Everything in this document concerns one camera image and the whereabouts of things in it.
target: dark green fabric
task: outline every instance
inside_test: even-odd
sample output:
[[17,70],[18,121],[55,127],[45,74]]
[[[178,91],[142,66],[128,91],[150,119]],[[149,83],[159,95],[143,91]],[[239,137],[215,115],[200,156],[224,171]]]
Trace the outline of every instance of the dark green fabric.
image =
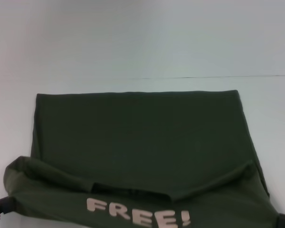
[[[186,210],[192,228],[276,225],[237,91],[39,94],[31,157],[4,183],[18,213],[94,228],[139,227],[132,209],[154,228],[165,210],[178,227]],[[105,211],[88,211],[88,198]],[[111,216],[111,202],[131,219]]]

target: white surface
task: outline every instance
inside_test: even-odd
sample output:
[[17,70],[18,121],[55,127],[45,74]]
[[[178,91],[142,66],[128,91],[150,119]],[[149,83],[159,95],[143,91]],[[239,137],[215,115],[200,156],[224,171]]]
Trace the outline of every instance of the white surface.
[[[285,213],[285,77],[266,75],[285,75],[285,0],[0,0],[0,198],[36,93],[237,89]],[[78,226],[2,216],[10,227]]]

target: white wall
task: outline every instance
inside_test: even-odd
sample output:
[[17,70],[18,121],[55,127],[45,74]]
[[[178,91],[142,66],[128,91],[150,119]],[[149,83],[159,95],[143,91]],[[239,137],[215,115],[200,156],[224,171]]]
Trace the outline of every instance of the white wall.
[[[29,155],[36,93],[237,89],[285,213],[285,76],[276,75],[285,75],[285,0],[0,0],[0,198],[5,167]],[[78,226],[10,214],[8,227]]]

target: white backdrop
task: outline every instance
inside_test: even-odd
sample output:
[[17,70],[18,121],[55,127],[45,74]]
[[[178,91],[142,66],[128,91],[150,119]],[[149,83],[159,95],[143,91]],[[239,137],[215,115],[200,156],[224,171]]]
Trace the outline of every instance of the white backdrop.
[[[0,198],[37,93],[230,89],[285,213],[285,0],[0,0]],[[79,226],[12,213],[9,227]]]

